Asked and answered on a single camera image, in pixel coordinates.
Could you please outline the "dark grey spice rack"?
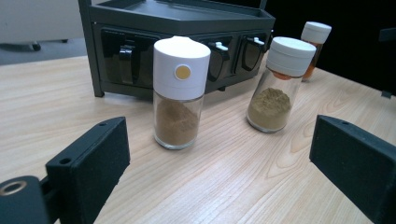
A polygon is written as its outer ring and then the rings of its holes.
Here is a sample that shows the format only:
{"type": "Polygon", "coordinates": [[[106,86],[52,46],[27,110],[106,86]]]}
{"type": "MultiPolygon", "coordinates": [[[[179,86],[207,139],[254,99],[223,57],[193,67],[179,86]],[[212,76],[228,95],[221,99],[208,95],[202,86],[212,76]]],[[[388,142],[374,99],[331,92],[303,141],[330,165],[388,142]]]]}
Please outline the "dark grey spice rack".
{"type": "Polygon", "coordinates": [[[203,39],[230,36],[230,60],[223,64],[217,81],[206,80],[207,93],[224,91],[257,76],[276,21],[264,10],[266,2],[257,0],[249,7],[219,0],[105,0],[102,3],[78,0],[94,95],[102,97],[111,92],[152,97],[153,83],[147,89],[103,79],[101,32],[104,29],[153,36],[157,41],[177,35],[201,43],[203,39]],[[252,71],[242,68],[243,39],[249,35],[265,35],[264,53],[252,71]]]}

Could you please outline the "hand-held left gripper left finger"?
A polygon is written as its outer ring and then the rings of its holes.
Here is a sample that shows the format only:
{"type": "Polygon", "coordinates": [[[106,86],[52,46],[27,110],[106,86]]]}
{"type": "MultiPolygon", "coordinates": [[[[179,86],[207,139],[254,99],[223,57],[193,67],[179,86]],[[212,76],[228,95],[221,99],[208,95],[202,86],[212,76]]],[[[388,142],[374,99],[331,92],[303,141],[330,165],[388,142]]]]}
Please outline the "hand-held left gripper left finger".
{"type": "Polygon", "coordinates": [[[46,164],[62,224],[93,224],[130,164],[126,118],[102,121],[46,164]]]}

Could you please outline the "spice jar with olive powder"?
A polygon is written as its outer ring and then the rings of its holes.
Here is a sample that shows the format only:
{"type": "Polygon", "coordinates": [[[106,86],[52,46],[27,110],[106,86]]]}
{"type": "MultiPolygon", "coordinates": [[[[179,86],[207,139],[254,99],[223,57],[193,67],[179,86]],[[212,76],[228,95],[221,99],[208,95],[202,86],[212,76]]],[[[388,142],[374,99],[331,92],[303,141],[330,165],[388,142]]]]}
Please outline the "spice jar with olive powder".
{"type": "Polygon", "coordinates": [[[288,122],[295,96],[316,48],[290,37],[275,37],[265,69],[247,108],[247,121],[264,133],[276,133],[288,122]]]}

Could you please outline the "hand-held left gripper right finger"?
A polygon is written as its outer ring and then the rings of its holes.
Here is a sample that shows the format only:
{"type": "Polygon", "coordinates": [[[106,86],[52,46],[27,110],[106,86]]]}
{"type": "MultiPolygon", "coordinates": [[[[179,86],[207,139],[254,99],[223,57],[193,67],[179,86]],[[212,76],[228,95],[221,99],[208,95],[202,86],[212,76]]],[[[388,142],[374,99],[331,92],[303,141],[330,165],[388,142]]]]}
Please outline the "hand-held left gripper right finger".
{"type": "Polygon", "coordinates": [[[309,159],[374,224],[396,224],[396,146],[319,115],[309,159]]]}

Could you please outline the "spice jar with orange powder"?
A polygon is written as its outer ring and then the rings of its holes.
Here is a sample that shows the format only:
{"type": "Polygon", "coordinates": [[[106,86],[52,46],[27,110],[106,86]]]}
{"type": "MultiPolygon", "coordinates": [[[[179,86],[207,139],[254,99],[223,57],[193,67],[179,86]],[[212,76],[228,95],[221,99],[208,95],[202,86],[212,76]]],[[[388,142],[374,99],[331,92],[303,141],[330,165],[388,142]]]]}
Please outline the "spice jar with orange powder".
{"type": "Polygon", "coordinates": [[[313,71],[316,68],[319,55],[321,53],[322,47],[326,42],[332,27],[330,25],[317,22],[317,21],[307,21],[302,30],[301,39],[307,43],[312,44],[316,47],[315,55],[309,64],[305,74],[303,75],[303,82],[308,82],[312,77],[313,71]]]}

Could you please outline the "spice jar with brown powder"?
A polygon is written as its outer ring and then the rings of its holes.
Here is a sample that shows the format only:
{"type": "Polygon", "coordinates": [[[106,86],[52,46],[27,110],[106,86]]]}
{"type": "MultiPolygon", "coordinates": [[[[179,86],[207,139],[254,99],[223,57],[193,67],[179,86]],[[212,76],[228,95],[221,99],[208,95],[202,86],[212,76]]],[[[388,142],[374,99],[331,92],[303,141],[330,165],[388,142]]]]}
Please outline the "spice jar with brown powder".
{"type": "Polygon", "coordinates": [[[154,44],[155,140],[168,149],[191,146],[198,134],[211,50],[184,36],[154,44]]]}

